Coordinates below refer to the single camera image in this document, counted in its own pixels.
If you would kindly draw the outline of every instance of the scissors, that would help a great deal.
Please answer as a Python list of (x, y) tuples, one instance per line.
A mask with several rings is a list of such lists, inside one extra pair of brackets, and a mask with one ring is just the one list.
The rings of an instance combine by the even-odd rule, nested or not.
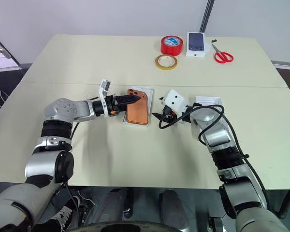
[(212, 46), (216, 50), (216, 53), (214, 55), (214, 58), (215, 58), (216, 62), (218, 62), (220, 64), (224, 64), (224, 63), (227, 63), (227, 62), (232, 62), (234, 60), (234, 58), (233, 58), (233, 56), (231, 54), (226, 53), (226, 52), (221, 52), (213, 44), (212, 44)]

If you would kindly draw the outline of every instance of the red tape roll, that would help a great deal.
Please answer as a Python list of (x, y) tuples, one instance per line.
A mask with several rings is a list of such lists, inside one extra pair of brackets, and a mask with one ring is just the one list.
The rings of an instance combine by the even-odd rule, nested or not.
[(161, 53), (178, 56), (183, 47), (183, 40), (176, 35), (168, 35), (161, 39)]

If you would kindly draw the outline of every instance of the smartphone box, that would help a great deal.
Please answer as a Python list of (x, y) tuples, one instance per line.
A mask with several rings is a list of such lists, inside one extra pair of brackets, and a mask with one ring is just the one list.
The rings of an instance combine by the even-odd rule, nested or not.
[[(146, 93), (146, 95), (147, 95), (147, 106), (148, 106), (148, 124), (149, 124), (149, 116), (150, 116), (150, 109), (151, 109), (151, 102), (152, 102), (152, 99), (153, 99), (154, 88), (152, 88), (152, 87), (143, 87), (143, 86), (131, 86), (131, 88)], [(133, 125), (133, 126), (136, 126), (136, 127), (148, 127), (148, 124), (147, 125), (141, 125), (141, 124), (127, 122), (126, 121), (126, 114), (127, 114), (127, 111), (125, 112), (124, 118), (122, 119), (123, 123), (129, 124), (129, 125)]]
[(211, 46), (205, 41), (204, 33), (187, 32), (186, 57), (204, 58)]

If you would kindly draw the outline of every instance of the red scissors handle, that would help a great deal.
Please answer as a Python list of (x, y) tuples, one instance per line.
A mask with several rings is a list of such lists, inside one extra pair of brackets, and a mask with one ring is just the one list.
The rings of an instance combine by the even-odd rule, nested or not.
[(220, 64), (232, 62), (234, 60), (233, 56), (226, 52), (216, 52), (214, 58), (215, 61), (217, 61)]

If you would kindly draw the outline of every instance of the white wall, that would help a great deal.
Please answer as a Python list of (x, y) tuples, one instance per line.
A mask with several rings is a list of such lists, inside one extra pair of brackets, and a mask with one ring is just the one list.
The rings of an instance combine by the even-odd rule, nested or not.
[[(0, 0), (0, 41), (20, 63), (32, 63), (58, 33), (185, 36), (199, 30), (206, 3)], [(290, 0), (216, 0), (206, 34), (255, 37), (271, 60), (290, 62)]]
[(255, 37), (271, 60), (290, 62), (290, 0), (216, 0), (206, 34)]
[(54, 34), (185, 35), (207, 0), (0, 0), (0, 41), (32, 63)]

